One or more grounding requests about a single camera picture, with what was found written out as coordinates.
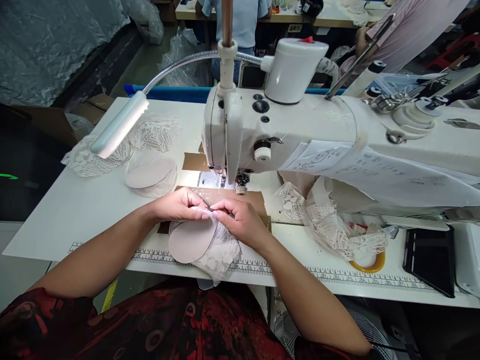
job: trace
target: white lace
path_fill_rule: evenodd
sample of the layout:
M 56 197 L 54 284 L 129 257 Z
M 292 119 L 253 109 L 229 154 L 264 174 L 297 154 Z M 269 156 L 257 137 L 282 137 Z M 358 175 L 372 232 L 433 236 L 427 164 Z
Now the white lace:
M 144 113 L 137 121 L 127 138 L 131 144 L 143 150 L 169 151 L 182 132 L 179 117 L 161 117 Z
M 90 145 L 97 138 L 97 134 L 85 136 L 65 154 L 61 163 L 67 165 L 80 177 L 97 177 L 123 165 L 132 156 L 132 147 L 127 140 L 124 140 L 112 155 L 106 159 L 101 158 L 90 151 Z
M 194 206 L 192 209 L 211 214 L 210 211 L 202 207 Z M 172 221 L 170 223 L 169 232 L 172 233 L 172 231 L 182 222 L 183 221 Z M 234 259 L 239 259 L 241 255 L 239 241 L 230 234 L 221 222 L 219 222 L 210 246 L 205 254 L 203 254 L 198 260 L 192 262 L 192 264 L 206 272 L 212 279 L 213 286 L 216 287 L 224 278 L 230 264 Z
M 291 220 L 302 220 L 305 216 L 305 198 L 291 183 L 285 182 L 276 192 L 281 198 L 283 213 Z
M 317 180 L 306 199 L 303 223 L 310 236 L 346 261 L 355 259 L 354 251 L 363 254 L 383 252 L 389 235 L 377 225 L 371 224 L 365 231 L 360 226 L 344 223 L 337 214 L 337 204 L 328 197 L 325 186 L 320 186 L 323 180 Z
M 334 206 L 317 206 L 310 204 L 306 207 L 310 233 L 313 238 L 329 250 L 339 254 L 346 261 L 354 259 L 354 252 L 350 246 L 345 230 L 340 226 L 342 219 L 337 215 Z

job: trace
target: person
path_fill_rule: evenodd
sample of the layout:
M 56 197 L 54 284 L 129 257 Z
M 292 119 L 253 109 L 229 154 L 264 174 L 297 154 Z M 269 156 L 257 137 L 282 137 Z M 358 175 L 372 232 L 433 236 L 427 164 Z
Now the person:
M 93 297 L 125 269 L 158 222 L 202 221 L 188 187 L 87 241 L 0 315 L 0 359 L 289 359 L 244 284 L 199 290 L 174 277 L 97 314 Z M 269 264 L 297 326 L 297 359 L 357 359 L 371 345 L 339 300 L 270 234 L 252 205 L 225 198 L 213 216 Z
M 195 12 L 199 16 L 207 18 L 216 12 L 216 41 L 222 39 L 222 0 L 198 0 L 195 4 Z M 258 19 L 270 19 L 272 16 L 272 0 L 233 0 L 232 39 L 237 42 L 238 52 L 255 55 L 255 29 Z M 211 44 L 215 50 L 217 44 Z M 211 60 L 211 73 L 220 81 L 220 59 Z M 240 61 L 235 61 L 233 70 L 233 82 L 238 84 L 240 73 Z
M 347 78 L 348 87 L 373 61 L 386 63 L 385 73 L 396 73 L 442 34 L 469 0 L 399 0 L 376 24 L 361 27 L 355 35 L 354 55 L 340 65 L 340 76 L 355 62 L 369 40 L 391 14 L 393 24 L 373 46 L 365 60 Z

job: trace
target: blue shirt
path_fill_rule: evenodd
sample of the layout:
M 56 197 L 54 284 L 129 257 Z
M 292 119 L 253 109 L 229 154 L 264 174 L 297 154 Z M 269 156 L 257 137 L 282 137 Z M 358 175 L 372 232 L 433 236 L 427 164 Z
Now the blue shirt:
M 222 0 L 198 0 L 206 17 L 216 11 L 216 40 L 222 38 Z M 232 38 L 239 48 L 255 46 L 257 20 L 269 12 L 272 0 L 233 0 Z

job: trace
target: table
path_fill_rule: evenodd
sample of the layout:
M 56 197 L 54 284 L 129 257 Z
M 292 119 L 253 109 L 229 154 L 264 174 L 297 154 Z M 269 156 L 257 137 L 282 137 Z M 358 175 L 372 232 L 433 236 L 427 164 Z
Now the table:
M 358 28 L 354 25 L 353 19 L 346 11 L 339 6 L 340 0 L 324 0 L 323 10 L 317 16 L 313 23 L 316 27 L 326 28 Z M 388 11 L 389 7 L 383 2 L 373 1 L 367 5 L 367 11 L 371 14 L 370 22 L 380 20 Z M 205 17 L 197 16 L 195 9 L 188 9 L 187 5 L 178 4 L 175 15 L 177 20 L 205 20 Z M 215 13 L 208 20 L 215 21 L 217 16 Z M 293 8 L 280 10 L 278 14 L 272 14 L 270 19 L 260 19 L 259 22 L 265 23 L 284 23 L 284 24 L 301 24 L 307 22 L 301 15 L 295 13 Z
M 126 98 L 117 98 L 95 128 L 103 130 Z M 181 169 L 184 153 L 197 153 L 201 142 L 205 105 L 199 103 L 150 100 L 148 111 L 164 117 L 178 116 L 182 133 L 170 151 Z M 98 178 L 78 177 L 66 168 L 41 200 L 25 224 L 3 252 L 21 258 L 61 261 L 83 242 L 93 238 L 139 206 L 152 199 L 130 191 L 124 183 L 126 168 Z M 179 170 L 177 185 L 197 186 L 198 171 Z M 272 220 L 272 233 L 277 239 L 334 294 L 367 298 L 480 308 L 480 299 L 456 293 L 455 299 L 410 276 L 402 269 L 405 231 L 401 230 L 386 249 L 385 267 L 377 274 L 356 271 L 323 248 L 308 235 L 307 229 L 292 223 L 282 213 L 275 197 L 280 187 L 274 171 L 253 174 L 249 190 L 261 191 L 265 208 Z M 268 264 L 255 251 L 241 245 L 241 259 L 230 266 L 227 280 L 237 283 L 275 286 Z M 179 264 L 168 251 L 168 236 L 155 228 L 135 252 L 128 270 L 206 278 L 206 274 L 190 264 Z

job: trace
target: woman's left hand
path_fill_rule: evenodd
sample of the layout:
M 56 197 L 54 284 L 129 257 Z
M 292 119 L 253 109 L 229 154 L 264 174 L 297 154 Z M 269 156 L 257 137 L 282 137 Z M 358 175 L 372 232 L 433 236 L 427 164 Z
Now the woman's left hand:
M 206 208 L 205 201 L 185 186 L 146 205 L 157 222 L 169 220 L 207 220 L 209 215 L 190 207 Z

